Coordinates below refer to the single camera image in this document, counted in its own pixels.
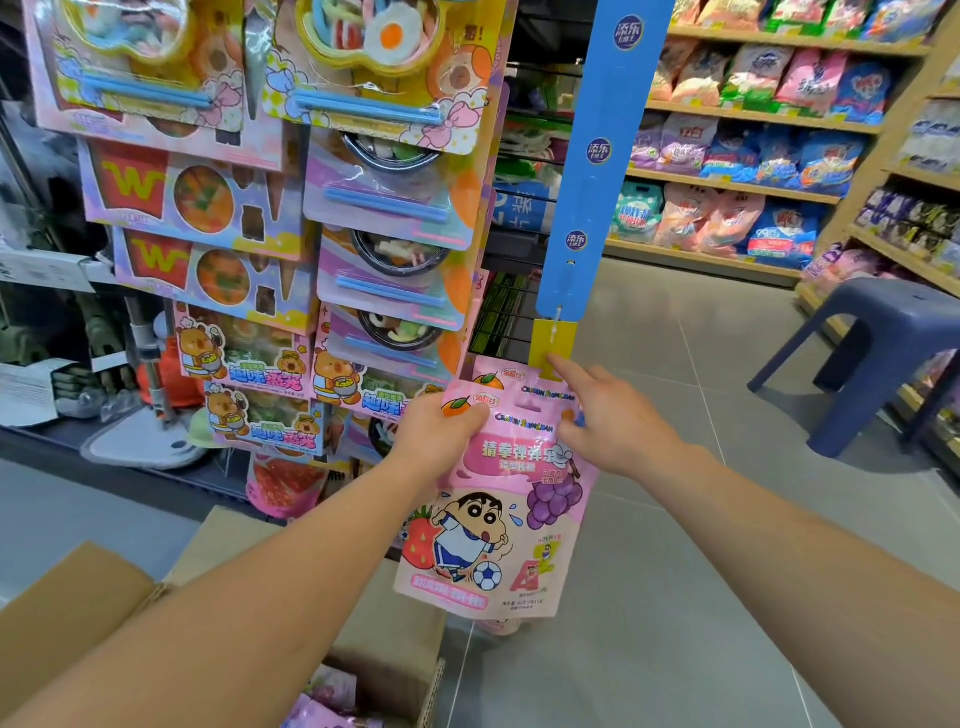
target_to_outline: gray tile floor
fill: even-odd
[[[837,461],[806,448],[825,400],[810,340],[746,382],[802,318],[788,291],[605,260],[575,358],[644,392],[686,440],[960,587],[960,499],[877,418]],[[156,578],[197,524],[0,462],[0,606],[83,539]],[[493,638],[451,618],[438,728],[835,728],[707,560],[638,486],[603,476],[556,619]]]

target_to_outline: cardboard box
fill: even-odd
[[[214,508],[159,584],[111,551],[80,545],[0,611],[0,722],[126,621],[277,529]],[[384,561],[325,662],[357,675],[365,704],[426,728],[444,674],[446,614],[396,594],[395,577]]]

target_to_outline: hand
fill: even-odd
[[[560,423],[560,439],[596,467],[641,484],[683,458],[689,447],[654,405],[601,366],[586,371],[556,354],[547,360],[580,400],[586,427]]]
[[[444,395],[421,395],[407,405],[388,459],[431,485],[457,467],[467,443],[490,416],[485,404],[474,404],[457,417],[445,417]]]

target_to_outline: yellow hanging tag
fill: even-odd
[[[574,321],[554,321],[553,319],[537,319],[534,322],[533,341],[530,344],[530,358],[527,363],[531,367],[543,370],[547,379],[559,381],[546,360],[546,356],[553,352],[567,359],[573,353],[573,342],[577,338],[577,323]]]

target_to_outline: white label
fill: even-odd
[[[53,251],[15,251],[0,247],[0,280],[7,283],[25,283],[45,288],[93,293],[81,262],[84,255]]]

